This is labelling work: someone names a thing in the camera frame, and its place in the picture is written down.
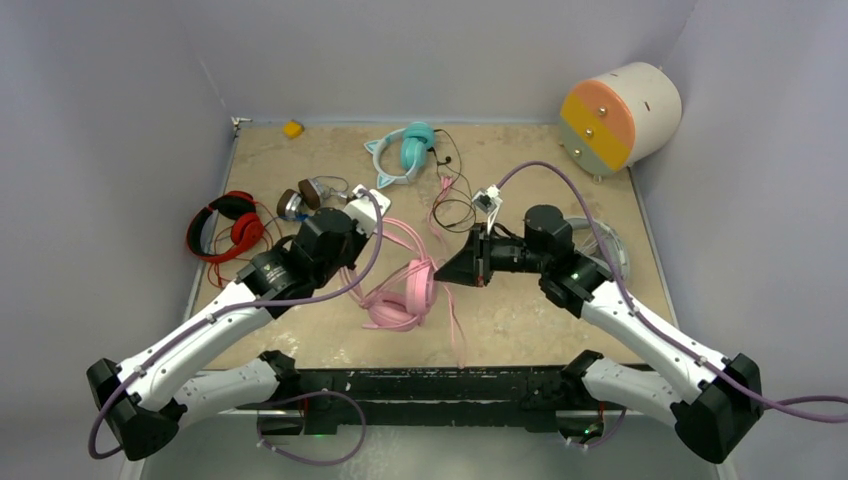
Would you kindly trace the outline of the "brown silver headphones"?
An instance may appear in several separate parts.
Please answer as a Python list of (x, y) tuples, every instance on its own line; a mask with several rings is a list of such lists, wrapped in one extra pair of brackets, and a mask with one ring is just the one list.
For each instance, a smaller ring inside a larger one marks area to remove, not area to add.
[(350, 183), (343, 177), (319, 175), (300, 180), (294, 189), (286, 189), (279, 197), (275, 212), (278, 218), (290, 221), (291, 214), (315, 212), (331, 198), (346, 201)]

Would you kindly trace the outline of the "pink headphones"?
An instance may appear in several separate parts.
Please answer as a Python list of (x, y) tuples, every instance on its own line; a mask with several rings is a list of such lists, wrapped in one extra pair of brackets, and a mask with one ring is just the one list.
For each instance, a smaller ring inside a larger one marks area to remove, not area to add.
[(365, 329), (408, 332), (422, 326), (437, 303), (438, 293), (447, 296), (451, 348), (459, 368), (467, 366), (467, 337), (456, 313), (456, 300), (449, 287), (435, 280), (441, 262), (431, 255), (421, 235), (408, 223), (386, 217), (382, 237), (414, 254), (368, 292), (355, 286), (347, 292), (367, 313)]

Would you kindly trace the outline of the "white grey headphones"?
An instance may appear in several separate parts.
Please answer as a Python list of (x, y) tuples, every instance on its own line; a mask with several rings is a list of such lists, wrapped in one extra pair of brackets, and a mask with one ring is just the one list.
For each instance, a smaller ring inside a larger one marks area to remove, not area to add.
[(631, 272), (630, 255), (626, 244), (614, 228), (602, 221), (596, 220), (596, 229), (600, 233), (601, 239), (601, 242), (599, 242), (585, 217), (571, 216), (566, 217), (565, 220), (571, 225), (575, 234), (582, 230), (586, 231), (586, 234), (581, 240), (574, 241), (575, 247), (580, 253), (592, 258), (604, 268), (609, 269), (610, 263), (607, 261), (601, 248), (601, 246), (604, 246), (610, 254), (621, 278), (623, 280), (629, 278)]

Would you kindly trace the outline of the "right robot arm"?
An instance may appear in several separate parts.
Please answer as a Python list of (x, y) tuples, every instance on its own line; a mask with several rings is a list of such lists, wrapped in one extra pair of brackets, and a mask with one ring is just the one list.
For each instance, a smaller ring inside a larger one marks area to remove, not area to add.
[(639, 372), (596, 354), (564, 376), (564, 399), (576, 407), (612, 402), (651, 416), (703, 460), (723, 463), (764, 413), (742, 391), (761, 393), (759, 366), (693, 340), (621, 289), (607, 267), (575, 249), (572, 225), (558, 208), (533, 206), (523, 223), (523, 236), (474, 225), (435, 280), (484, 287), (497, 271), (538, 275), (554, 306), (614, 336), (651, 368)]

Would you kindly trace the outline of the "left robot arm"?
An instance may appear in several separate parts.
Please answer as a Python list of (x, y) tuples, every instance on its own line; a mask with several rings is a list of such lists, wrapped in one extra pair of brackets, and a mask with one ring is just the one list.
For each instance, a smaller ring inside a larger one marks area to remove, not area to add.
[(306, 398), (293, 359), (265, 352), (247, 364), (202, 376), (208, 363), (289, 310), (347, 294), (376, 263), (376, 246), (362, 273), (320, 294), (341, 268), (352, 267), (370, 239), (381, 241), (387, 209), (357, 200), (322, 209), (291, 241), (257, 255), (206, 307), (146, 350), (120, 362), (103, 358), (86, 377), (98, 408), (88, 454), (131, 461), (160, 451), (179, 431), (222, 411), (251, 405), (284, 409)]

